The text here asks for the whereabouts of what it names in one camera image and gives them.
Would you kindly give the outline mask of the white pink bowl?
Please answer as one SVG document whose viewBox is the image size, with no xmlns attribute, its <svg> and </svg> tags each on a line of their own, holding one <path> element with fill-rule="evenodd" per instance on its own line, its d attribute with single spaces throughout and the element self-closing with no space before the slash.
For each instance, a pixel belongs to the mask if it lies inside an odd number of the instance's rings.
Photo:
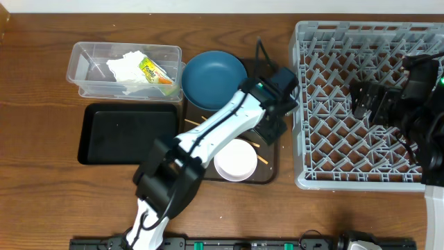
<svg viewBox="0 0 444 250">
<path fill-rule="evenodd" d="M 257 168 L 257 153 L 246 141 L 234 139 L 215 155 L 214 166 L 225 180 L 244 181 Z"/>
</svg>

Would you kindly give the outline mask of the dark blue bowl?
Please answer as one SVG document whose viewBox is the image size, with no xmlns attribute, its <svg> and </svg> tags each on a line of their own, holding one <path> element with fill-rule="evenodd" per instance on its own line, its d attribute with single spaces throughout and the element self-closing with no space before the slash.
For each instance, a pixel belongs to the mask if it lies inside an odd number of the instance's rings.
<svg viewBox="0 0 444 250">
<path fill-rule="evenodd" d="M 182 90 L 195 106 L 220 110 L 247 78 L 241 61 L 224 51 L 206 51 L 193 57 L 182 73 Z"/>
</svg>

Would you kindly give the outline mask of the green snack wrapper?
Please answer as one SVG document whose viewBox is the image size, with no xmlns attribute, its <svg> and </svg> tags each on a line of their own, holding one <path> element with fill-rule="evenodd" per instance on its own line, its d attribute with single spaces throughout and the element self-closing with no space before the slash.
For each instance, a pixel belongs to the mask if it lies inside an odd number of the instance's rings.
<svg viewBox="0 0 444 250">
<path fill-rule="evenodd" d="M 149 83 L 158 85 L 157 88 L 163 95 L 169 96 L 177 90 L 175 81 L 167 75 L 165 70 L 150 58 L 145 56 L 139 63 L 139 68 L 144 73 L 145 78 Z"/>
</svg>

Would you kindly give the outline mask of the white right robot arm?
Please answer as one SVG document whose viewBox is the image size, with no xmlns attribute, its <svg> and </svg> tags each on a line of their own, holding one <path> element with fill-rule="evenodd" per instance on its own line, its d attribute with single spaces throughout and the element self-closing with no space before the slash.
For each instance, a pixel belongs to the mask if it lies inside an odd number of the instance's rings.
<svg viewBox="0 0 444 250">
<path fill-rule="evenodd" d="M 443 75 L 438 73 L 443 53 L 405 56 L 402 68 L 408 71 L 404 87 L 363 83 L 355 106 L 371 111 L 374 124 L 394 126 L 417 145 L 412 160 L 422 167 L 427 207 L 426 249 L 443 250 Z"/>
</svg>

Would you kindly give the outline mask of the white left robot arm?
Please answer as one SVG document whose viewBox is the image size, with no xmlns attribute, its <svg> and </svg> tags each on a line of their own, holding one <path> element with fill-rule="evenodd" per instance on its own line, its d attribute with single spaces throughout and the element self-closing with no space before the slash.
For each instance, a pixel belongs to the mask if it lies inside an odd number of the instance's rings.
<svg viewBox="0 0 444 250">
<path fill-rule="evenodd" d="M 126 234 L 127 249 L 157 249 L 170 219 L 196 196 L 209 162 L 239 135 L 253 129 L 273 144 L 287 129 L 282 118 L 297 101 L 298 79 L 247 78 L 233 98 L 201 125 L 174 138 L 159 139 L 133 176 L 137 217 Z"/>
</svg>

